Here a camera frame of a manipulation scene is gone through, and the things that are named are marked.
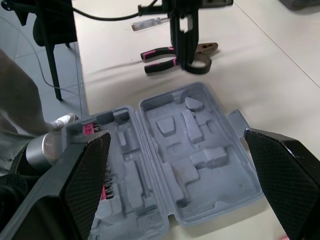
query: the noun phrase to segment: black cable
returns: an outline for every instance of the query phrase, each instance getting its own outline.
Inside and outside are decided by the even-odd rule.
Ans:
[[[109,22],[114,22],[114,21],[122,21],[122,20],[127,20],[127,19],[133,19],[135,17],[138,17],[139,16],[139,13],[135,13],[135,14],[132,14],[132,15],[128,15],[128,16],[121,16],[121,17],[99,17],[99,16],[92,16],[92,15],[89,15],[83,11],[80,11],[79,9],[76,9],[74,7],[72,7],[71,5],[63,2],[63,1],[60,1],[60,0],[53,0],[54,2],[56,2],[57,4],[65,7],[65,8],[68,8],[68,9],[71,9],[73,10],[74,12],[82,15],[82,16],[85,16],[89,19],[93,19],[93,20],[98,20],[98,21],[109,21]],[[157,2],[158,0],[153,0],[149,5],[148,5],[148,8],[149,7],[152,7],[153,5],[155,5],[155,3]]]

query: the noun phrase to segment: black chair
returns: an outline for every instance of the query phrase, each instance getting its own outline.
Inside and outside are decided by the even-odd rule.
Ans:
[[[71,5],[71,0],[60,0]],[[33,25],[33,38],[37,45],[45,46],[55,96],[62,101],[58,79],[54,48],[57,44],[77,41],[75,20],[72,10],[65,9],[51,0],[2,0],[1,6],[7,11],[14,11],[22,26],[26,25],[29,13],[36,14]]]

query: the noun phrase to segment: tiled floor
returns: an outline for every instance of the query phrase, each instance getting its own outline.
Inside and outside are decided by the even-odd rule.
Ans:
[[[0,7],[0,16],[18,27],[31,41],[38,55],[43,74],[48,83],[52,78],[45,47],[38,46],[33,39],[33,25],[36,19],[29,14],[27,24],[21,26],[15,12],[5,11]],[[54,56],[59,77],[60,87],[69,90],[61,91],[63,101],[58,101],[52,87],[45,84],[35,53],[27,40],[12,26],[0,19],[0,48],[12,58],[35,82],[39,89],[44,119],[51,122],[67,113],[75,113],[79,118],[88,115],[85,90],[83,85],[78,44],[56,45]]]

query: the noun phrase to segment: tool case lid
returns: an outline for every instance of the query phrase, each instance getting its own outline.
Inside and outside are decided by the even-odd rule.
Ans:
[[[193,226],[263,196],[241,138],[247,122],[236,110],[225,116],[200,82],[131,106],[68,124],[62,147],[80,138],[83,126],[108,130],[110,198],[101,200],[90,240],[159,239],[168,215]]]

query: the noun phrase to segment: white table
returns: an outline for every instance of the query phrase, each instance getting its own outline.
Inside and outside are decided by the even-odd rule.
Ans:
[[[236,4],[320,86],[320,5],[290,11],[279,0]]]
[[[76,0],[73,6],[95,16],[120,17],[148,3]],[[320,89],[239,7],[199,12],[199,42],[219,43],[211,71],[201,76],[179,69],[146,76],[140,53],[170,46],[168,24],[131,30],[132,22],[149,18],[99,22],[75,14],[90,114],[125,104],[137,108],[145,98],[201,81],[213,88],[225,113],[240,109],[253,128],[299,139],[320,158]],[[278,240],[285,235],[265,199],[194,227],[180,226],[174,217],[170,225],[164,239]]]

